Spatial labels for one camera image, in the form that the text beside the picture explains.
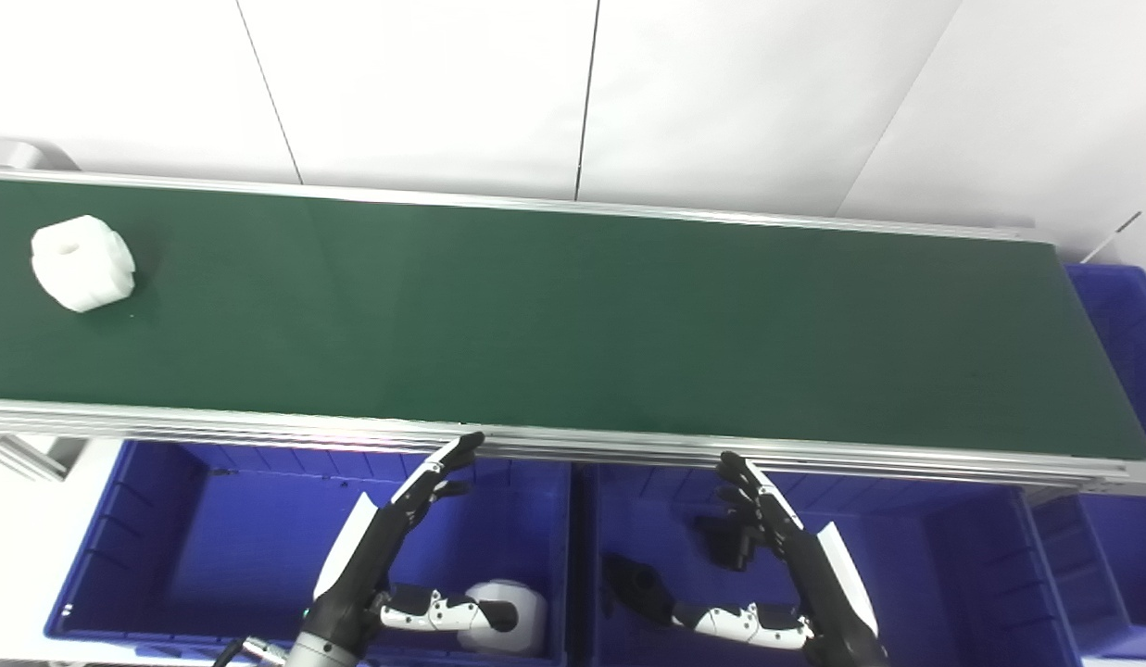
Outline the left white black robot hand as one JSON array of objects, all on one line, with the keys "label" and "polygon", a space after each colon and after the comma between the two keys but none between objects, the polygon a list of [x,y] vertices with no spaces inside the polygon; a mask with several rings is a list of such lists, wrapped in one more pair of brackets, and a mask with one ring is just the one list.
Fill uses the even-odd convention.
[{"label": "left white black robot hand", "polygon": [[507,633],[517,628],[521,615],[512,602],[446,598],[435,588],[395,588],[387,579],[407,536],[430,507],[438,499],[468,491],[466,482],[450,482],[448,476],[472,465],[484,440],[481,432],[472,432],[445,444],[372,513],[335,582],[303,618],[289,656],[291,662],[354,666],[386,626],[419,633]]}]

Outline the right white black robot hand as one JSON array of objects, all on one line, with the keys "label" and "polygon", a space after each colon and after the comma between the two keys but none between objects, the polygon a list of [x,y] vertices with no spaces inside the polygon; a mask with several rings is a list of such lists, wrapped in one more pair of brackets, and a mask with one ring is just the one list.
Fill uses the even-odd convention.
[{"label": "right white black robot hand", "polygon": [[872,601],[834,523],[807,531],[777,485],[749,460],[722,452],[722,518],[696,520],[713,564],[741,573],[764,547],[786,567],[796,605],[674,602],[670,622],[754,648],[798,651],[813,666],[887,666]]}]

